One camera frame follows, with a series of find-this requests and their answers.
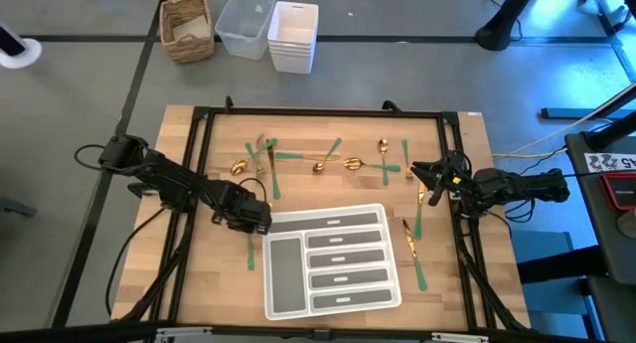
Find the wooden tabletop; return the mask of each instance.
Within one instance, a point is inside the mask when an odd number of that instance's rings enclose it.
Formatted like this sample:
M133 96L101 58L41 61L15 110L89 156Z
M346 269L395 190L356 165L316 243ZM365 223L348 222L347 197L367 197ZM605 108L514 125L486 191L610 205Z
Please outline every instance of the wooden tabletop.
M193 108L169 105L166 109L156 149L176 162L181 162L183 157ZM464 149L474 168L492 167L481 114L462 112L459 118ZM199 130L200 133L203 131L203 121ZM440 148L434 120L216 115L206 167L209 177L238 182L253 176L253 165L236 177L231 176L229 170L236 160L247 159L244 144L250 142L255 145L261 133L267 138L278 139L277 151L316 154L326 153L336 137L340 136L343 142L336 150L336 155L342 158L356 156L368 163L381 162L377 142L381 137L389 140L387 162L400 165L402 172L390 173L390 185L387 187L383 186L382 171L379 169L362 168L351 172L340 161L328 162L325 172L318 176L311 172L314 162L300 159L276 161L281 199L272 199L266 160L264 167L267 174L263 183L268 191L268 200L273 204L273 212L383 204L390 221L402 304L391 309L269 321L265 318L263 308L260 239L253 238L256 268L254 271L247 270L247 235L213 225L210 222L212 210L200 205L179 307L180 323L390 330L467 329L446 195L436 207L423 208L422 240L416 242L416 247L428 283L425 292L418 289L413 262L398 221L399 217L406 217L409 224L414 225L417 199L417 180L408 182L404 179L400 141L408 139L411 161L438 160ZM449 142L452 142L450 128L447 129L447 135ZM200 141L195 145L193 163L197 162L200 145ZM262 198L256 184L251 185L248 188ZM158 208L158 198L144 198L136 225L145 221ZM501 208L495 208L494 211L503 215ZM164 212L130 244L113 317L128 312L156 276L169 217L169 213ZM480 233L491 285L515 317L530 326L508 228L498 219L487 216L481 220ZM477 320L479 325L484 326L479 288L472 283ZM166 291L168 293L163 299L161 317L166 316L171 282Z

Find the sticker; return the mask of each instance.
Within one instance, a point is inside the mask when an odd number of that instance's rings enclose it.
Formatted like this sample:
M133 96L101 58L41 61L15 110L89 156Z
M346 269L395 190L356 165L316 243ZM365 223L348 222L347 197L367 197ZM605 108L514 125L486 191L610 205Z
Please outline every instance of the sticker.
M636 154L585 153L585 163L590 173L612 170L636 169Z

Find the clear plastic container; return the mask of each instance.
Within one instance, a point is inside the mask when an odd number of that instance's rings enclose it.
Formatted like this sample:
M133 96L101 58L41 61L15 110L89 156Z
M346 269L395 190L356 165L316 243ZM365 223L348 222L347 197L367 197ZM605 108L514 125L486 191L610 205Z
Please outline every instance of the clear plastic container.
M276 0L228 0L215 31L230 55L260 60Z

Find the stacked containers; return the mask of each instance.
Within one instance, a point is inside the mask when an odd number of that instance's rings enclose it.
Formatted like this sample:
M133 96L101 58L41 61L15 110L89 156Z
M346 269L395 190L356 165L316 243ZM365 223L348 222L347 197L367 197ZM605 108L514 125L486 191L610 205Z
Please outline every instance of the stacked containers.
M229 0L215 30L230 55L260 60L276 0Z
M318 5L278 1L267 33L276 70L310 74L318 33Z

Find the gray floor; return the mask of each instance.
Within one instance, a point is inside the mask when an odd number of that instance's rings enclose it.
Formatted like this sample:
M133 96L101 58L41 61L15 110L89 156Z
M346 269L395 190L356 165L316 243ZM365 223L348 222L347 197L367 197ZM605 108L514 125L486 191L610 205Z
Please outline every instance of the gray floor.
M157 1L0 0L0 19L21 34L145 35ZM209 1L218 18L227 0ZM320 5L321 35L471 36L496 12L488 0L290 1ZM533 0L520 17L524 35L605 36L595 3L577 7L575 1ZM636 55L636 40L630 42L627 34L620 35L625 52ZM50 322L96 178L75 164L73 151L107 140L142 48L140 43L43 46L43 58L33 67L0 70L0 136L5 139L0 144L0 196L39 209L33 219L0 213L3 331ZM239 106L377 108L392 99L404 109L482 111L493 152L506 152L568 124L539 120L539 108L595 107L628 84L609 45L515 44L491 53L473 44L319 43L310 76L277 73L268 55L259 62L230 57L221 43L210 60L175 66L155 45L129 132L154 142L165 105L221 105L227 94ZM534 150L560 146L562 139L555 138ZM85 159L94 154L88 152ZM533 162L502 160L497 165L521 170ZM571 170L566 157L558 156L537 172L553 167ZM105 282L138 204L126 183L113 181L72 325L107 320ZM576 183L569 184L567 203L540 203L535 218L518 228L568 231L576 247L595 243Z

